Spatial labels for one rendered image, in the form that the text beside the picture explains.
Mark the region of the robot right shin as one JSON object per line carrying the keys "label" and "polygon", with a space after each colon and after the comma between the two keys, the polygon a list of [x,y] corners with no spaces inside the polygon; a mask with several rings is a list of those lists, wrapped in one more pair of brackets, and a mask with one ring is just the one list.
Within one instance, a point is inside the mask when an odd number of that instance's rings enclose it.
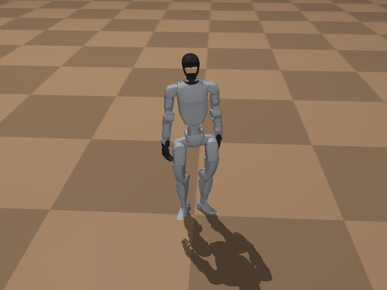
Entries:
{"label": "robot right shin", "polygon": [[177,194],[180,198],[180,204],[181,208],[184,205],[184,209],[187,207],[187,193],[189,189],[189,183],[188,184],[182,184],[181,182],[177,181]]}

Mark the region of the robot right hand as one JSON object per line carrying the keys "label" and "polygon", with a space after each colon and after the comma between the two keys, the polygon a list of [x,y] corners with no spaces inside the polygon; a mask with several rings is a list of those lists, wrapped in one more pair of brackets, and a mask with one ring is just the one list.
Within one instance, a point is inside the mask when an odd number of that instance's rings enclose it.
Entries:
{"label": "robot right hand", "polygon": [[[170,146],[170,141],[166,140],[165,145],[162,143],[162,155],[168,160],[168,161],[173,161],[173,157],[169,153],[169,146]],[[171,158],[171,159],[169,159]]]}

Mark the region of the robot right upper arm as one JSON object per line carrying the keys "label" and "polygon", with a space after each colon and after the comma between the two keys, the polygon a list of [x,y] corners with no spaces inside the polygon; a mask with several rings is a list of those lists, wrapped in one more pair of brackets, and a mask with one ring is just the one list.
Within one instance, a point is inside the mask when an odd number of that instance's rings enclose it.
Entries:
{"label": "robot right upper arm", "polygon": [[177,84],[168,85],[164,92],[164,113],[166,114],[166,122],[174,121],[174,113],[172,109],[174,106],[174,98],[177,94]]}

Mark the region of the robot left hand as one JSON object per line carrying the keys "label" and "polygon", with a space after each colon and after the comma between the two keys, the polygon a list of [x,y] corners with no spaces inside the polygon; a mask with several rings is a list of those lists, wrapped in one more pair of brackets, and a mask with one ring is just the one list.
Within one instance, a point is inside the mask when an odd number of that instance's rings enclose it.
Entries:
{"label": "robot left hand", "polygon": [[223,139],[223,138],[221,137],[221,134],[217,134],[217,135],[216,135],[216,139],[217,139],[217,141],[218,141],[218,148],[220,148],[221,140]]}

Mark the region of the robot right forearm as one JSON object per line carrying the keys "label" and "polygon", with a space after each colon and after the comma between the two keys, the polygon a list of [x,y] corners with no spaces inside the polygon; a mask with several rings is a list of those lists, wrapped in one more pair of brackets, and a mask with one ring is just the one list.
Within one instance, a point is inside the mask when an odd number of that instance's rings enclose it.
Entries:
{"label": "robot right forearm", "polygon": [[165,145],[166,140],[170,141],[171,137],[171,127],[172,123],[171,122],[166,122],[166,114],[163,114],[163,122],[162,122],[162,138],[161,138],[161,143]]}

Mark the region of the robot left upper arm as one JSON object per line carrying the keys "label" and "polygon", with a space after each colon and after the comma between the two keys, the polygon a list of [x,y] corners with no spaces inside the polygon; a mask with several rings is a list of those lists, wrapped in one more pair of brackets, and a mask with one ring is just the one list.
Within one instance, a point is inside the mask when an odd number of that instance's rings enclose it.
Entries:
{"label": "robot left upper arm", "polygon": [[221,111],[219,108],[220,103],[220,94],[219,94],[219,88],[216,82],[214,81],[206,81],[206,85],[208,88],[209,97],[210,97],[210,104],[212,106],[210,110],[210,115],[212,118],[220,117]]}

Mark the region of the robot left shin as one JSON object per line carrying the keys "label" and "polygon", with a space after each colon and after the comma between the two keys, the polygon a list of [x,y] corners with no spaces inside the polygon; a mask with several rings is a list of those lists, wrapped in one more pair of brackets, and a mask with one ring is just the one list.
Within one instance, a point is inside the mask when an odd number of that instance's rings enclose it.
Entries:
{"label": "robot left shin", "polygon": [[[207,181],[198,180],[200,190],[200,204],[204,205],[207,202],[210,190],[212,188],[213,177],[210,177]],[[206,202],[205,202],[206,201]]]}

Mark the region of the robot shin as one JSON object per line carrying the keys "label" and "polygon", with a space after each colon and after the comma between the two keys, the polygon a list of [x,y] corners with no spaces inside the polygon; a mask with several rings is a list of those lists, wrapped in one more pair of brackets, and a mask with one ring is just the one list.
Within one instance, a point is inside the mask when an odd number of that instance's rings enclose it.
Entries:
{"label": "robot shin", "polygon": [[189,183],[188,184],[182,184],[181,182],[177,181],[177,194],[180,198],[180,204],[181,208],[184,205],[184,209],[187,207],[187,193],[189,189]]}
{"label": "robot shin", "polygon": [[[212,188],[213,177],[210,177],[207,181],[198,180],[200,190],[200,204],[204,205],[207,202],[210,190]],[[206,202],[205,202],[206,201]]]}

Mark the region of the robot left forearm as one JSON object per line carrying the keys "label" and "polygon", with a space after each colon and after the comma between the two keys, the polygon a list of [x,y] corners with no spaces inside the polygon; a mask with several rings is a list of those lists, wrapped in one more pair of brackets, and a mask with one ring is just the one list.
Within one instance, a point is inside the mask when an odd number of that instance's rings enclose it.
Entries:
{"label": "robot left forearm", "polygon": [[[221,109],[220,109],[221,111]],[[222,127],[222,112],[220,117],[212,118],[213,121],[213,128],[215,131],[215,137],[217,134],[221,134],[221,137],[223,137],[223,127]]]}

